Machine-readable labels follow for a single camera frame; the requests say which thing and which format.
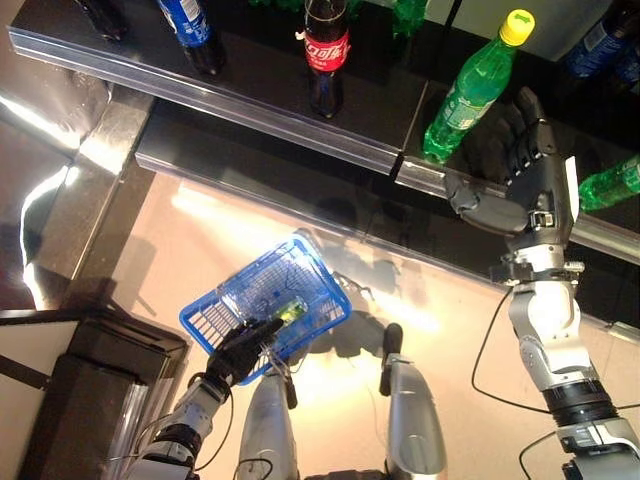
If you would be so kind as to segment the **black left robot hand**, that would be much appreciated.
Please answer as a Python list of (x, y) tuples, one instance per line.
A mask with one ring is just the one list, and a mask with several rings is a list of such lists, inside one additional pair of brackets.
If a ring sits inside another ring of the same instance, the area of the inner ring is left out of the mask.
[(235, 327), (209, 357), (204, 378), (214, 385), (226, 383), (229, 387), (243, 381), (283, 325), (280, 318), (249, 318), (245, 324)]

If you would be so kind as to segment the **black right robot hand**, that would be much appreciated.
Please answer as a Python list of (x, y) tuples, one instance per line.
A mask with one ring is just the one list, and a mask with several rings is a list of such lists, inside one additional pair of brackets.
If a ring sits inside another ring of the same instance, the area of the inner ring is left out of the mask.
[(577, 174), (556, 148), (552, 125), (534, 91), (522, 87), (495, 122), (483, 152), (500, 169), (505, 196), (456, 173), (444, 177), (446, 198), (467, 223), (510, 239), (518, 250), (565, 246), (579, 213)]

